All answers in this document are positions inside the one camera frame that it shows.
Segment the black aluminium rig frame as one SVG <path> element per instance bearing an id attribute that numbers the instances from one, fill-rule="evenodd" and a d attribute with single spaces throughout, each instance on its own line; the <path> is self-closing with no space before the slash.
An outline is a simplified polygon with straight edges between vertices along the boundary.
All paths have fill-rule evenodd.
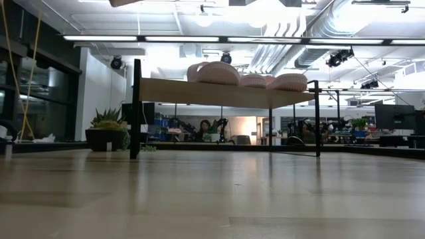
<path id="1" fill-rule="evenodd" d="M 240 152 L 276 152 L 276 153 L 315 153 L 315 146 L 287 146 L 273 145 L 217 145 L 217 144 L 177 144 L 159 142 L 153 144 L 158 150 L 182 151 L 240 151 Z M 87 149 L 86 142 L 74 143 L 18 143 L 12 147 L 13 153 L 36 153 L 47 151 L 64 151 L 72 149 Z M 359 147 L 324 145 L 320 147 L 322 153 L 357 153 L 382 157 L 400 157 L 425 161 L 425 149 L 403 149 L 393 147 Z"/>

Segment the silver ventilation duct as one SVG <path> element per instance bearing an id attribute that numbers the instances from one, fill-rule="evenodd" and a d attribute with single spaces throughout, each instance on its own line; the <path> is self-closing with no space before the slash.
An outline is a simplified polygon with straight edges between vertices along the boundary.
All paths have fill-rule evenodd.
<path id="1" fill-rule="evenodd" d="M 369 17 L 361 16 L 365 8 L 353 5 L 354 0 L 333 0 L 328 8 L 310 26 L 305 37 L 343 38 L 352 37 L 370 22 Z M 304 46 L 294 60 L 296 68 L 309 68 L 316 60 L 327 54 L 327 48 L 309 48 Z"/>

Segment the person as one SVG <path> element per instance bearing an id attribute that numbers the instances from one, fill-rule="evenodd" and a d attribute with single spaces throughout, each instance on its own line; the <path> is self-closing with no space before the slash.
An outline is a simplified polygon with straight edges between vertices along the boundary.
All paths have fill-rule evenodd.
<path id="1" fill-rule="evenodd" d="M 204 119 L 200 123 L 199 131 L 195 134 L 195 141 L 201 142 L 203 141 L 203 135 L 209 134 L 211 130 L 211 123 L 209 120 Z"/>

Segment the green office plant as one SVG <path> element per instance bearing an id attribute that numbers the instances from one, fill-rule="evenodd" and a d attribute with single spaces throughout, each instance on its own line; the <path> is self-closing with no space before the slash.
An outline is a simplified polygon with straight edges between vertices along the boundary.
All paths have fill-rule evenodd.
<path id="1" fill-rule="evenodd" d="M 367 126 L 367 118 L 354 118 L 351 124 L 354 130 L 363 131 Z"/>

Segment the wooden shelf with black frame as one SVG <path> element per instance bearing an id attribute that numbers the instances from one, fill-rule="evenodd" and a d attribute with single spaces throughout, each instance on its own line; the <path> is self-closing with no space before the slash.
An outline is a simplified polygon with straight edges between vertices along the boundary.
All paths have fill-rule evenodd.
<path id="1" fill-rule="evenodd" d="M 317 80 L 312 80 L 311 83 L 314 87 L 310 88 L 307 93 L 303 93 L 144 78 L 141 75 L 141 60 L 135 59 L 133 62 L 132 123 L 129 157 L 137 159 L 141 149 L 139 110 L 144 101 L 263 109 L 268 110 L 269 116 L 272 117 L 273 109 L 309 100 L 315 101 L 315 156 L 319 157 L 321 154 L 321 138 L 319 136 L 319 93 L 321 89 Z"/>

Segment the black computer monitor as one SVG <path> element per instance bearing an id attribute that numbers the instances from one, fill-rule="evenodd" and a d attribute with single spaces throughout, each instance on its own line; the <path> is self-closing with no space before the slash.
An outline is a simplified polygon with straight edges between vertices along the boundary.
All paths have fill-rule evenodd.
<path id="1" fill-rule="evenodd" d="M 416 110 L 415 111 L 415 126 L 414 130 L 415 135 L 425 135 L 425 111 Z"/>
<path id="2" fill-rule="evenodd" d="M 375 105 L 377 129 L 416 129 L 416 112 L 414 106 Z"/>

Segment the black bar with light strips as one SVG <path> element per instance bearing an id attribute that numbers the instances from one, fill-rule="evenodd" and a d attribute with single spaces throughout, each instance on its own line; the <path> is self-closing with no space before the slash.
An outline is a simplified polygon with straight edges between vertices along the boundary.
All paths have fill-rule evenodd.
<path id="1" fill-rule="evenodd" d="M 309 37 L 230 37 L 185 35 L 64 35 L 72 42 L 151 42 L 217 44 L 290 44 L 323 46 L 425 46 L 425 39 L 365 39 Z"/>

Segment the potted succulent in black pot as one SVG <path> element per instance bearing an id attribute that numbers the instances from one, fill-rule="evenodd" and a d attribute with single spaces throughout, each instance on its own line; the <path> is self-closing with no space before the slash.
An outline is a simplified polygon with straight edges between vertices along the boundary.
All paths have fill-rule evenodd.
<path id="1" fill-rule="evenodd" d="M 96 115 L 85 131 L 86 141 L 92 151 L 126 150 L 130 144 L 127 127 L 123 124 L 125 115 L 121 108 L 109 108 Z"/>

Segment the white crumpled paper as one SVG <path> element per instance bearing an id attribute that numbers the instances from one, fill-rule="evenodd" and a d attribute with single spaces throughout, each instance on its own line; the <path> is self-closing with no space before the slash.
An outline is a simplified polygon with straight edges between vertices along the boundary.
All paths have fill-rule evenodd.
<path id="1" fill-rule="evenodd" d="M 33 143 L 54 143 L 56 137 L 51 133 L 47 137 L 43 137 L 41 139 L 34 139 Z"/>

